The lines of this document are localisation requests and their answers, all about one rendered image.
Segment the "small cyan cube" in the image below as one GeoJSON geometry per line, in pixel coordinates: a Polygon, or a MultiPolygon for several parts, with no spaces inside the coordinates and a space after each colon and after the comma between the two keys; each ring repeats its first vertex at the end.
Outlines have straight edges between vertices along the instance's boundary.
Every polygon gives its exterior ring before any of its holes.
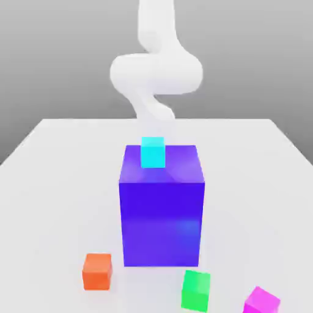
{"type": "Polygon", "coordinates": [[[164,137],[142,137],[141,139],[141,167],[165,168],[166,146],[164,137]]]}

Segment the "small orange cube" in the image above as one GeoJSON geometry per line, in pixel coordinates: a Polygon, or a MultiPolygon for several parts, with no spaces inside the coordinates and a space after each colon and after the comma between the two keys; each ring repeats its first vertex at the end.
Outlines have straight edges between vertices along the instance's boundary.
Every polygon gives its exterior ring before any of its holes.
{"type": "Polygon", "coordinates": [[[112,277],[111,254],[87,254],[82,276],[85,290],[109,290],[112,277]]]}

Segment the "small green cube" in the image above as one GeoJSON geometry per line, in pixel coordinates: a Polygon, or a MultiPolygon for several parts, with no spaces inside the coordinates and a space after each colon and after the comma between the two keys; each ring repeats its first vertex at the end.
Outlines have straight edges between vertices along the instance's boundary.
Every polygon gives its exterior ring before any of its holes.
{"type": "Polygon", "coordinates": [[[209,294],[210,273],[186,270],[182,285],[181,307],[207,312],[209,294]]]}

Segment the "small magenta cube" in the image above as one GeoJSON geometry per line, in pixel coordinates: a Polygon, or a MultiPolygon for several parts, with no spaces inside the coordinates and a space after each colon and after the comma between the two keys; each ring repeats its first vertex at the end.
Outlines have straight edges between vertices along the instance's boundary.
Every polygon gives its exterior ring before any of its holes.
{"type": "Polygon", "coordinates": [[[280,303],[279,298],[257,286],[245,301],[243,313],[278,313],[280,303]]]}

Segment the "large purple box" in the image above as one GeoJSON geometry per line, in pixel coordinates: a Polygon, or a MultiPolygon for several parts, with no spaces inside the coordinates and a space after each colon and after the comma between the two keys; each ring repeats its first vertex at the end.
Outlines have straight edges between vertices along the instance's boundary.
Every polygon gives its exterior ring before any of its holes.
{"type": "Polygon", "coordinates": [[[205,180],[196,146],[167,146],[165,168],[142,168],[140,158],[140,146],[126,146],[119,179],[124,265],[198,266],[205,180]]]}

